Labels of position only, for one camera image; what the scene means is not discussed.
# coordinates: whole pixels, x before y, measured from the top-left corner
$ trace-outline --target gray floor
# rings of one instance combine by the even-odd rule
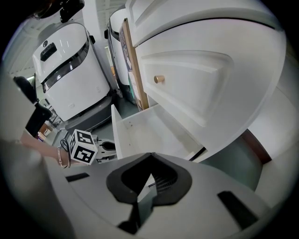
[[[123,98],[118,99],[117,110],[123,119],[139,112],[137,106]],[[54,146],[60,145],[60,140],[65,133],[66,131],[62,131],[59,134]],[[54,139],[54,132],[51,134],[48,136],[49,140]],[[92,134],[98,135],[100,139],[114,140],[111,120],[94,129]],[[236,139],[229,146],[201,163],[218,168],[252,190],[256,189],[262,172],[262,164],[259,159],[241,138]]]

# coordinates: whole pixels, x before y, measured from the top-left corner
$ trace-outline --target drawer front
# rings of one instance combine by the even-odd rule
[[[279,80],[285,35],[241,20],[172,28],[136,48],[144,91],[208,150],[218,152],[257,116]]]
[[[207,18],[242,18],[279,27],[264,5],[251,0],[128,0],[126,10],[134,47],[177,25]]]

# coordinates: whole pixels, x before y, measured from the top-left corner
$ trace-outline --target white cabinet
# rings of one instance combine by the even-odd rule
[[[284,32],[261,24],[213,19],[177,26],[139,45],[143,88],[159,105],[126,119],[112,108],[118,157],[158,152],[188,159],[205,147],[198,162],[226,147],[272,95],[285,41]]]
[[[177,25],[207,18],[238,18],[279,28],[275,16],[256,0],[128,0],[134,47]]]

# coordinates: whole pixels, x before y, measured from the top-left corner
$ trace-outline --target ceiling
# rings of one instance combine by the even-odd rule
[[[106,29],[111,14],[125,3],[126,0],[96,0],[100,31]],[[72,20],[84,24],[82,11],[76,13]],[[46,19],[29,19],[20,25],[4,53],[3,63],[11,77],[30,77],[34,74],[32,54],[36,48],[37,37],[48,25],[58,22],[60,15],[56,13]]]

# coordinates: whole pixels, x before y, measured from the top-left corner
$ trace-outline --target gold knob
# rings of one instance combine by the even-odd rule
[[[155,76],[154,77],[154,81],[156,84],[158,84],[159,82],[162,82],[165,80],[165,77],[164,76]]]

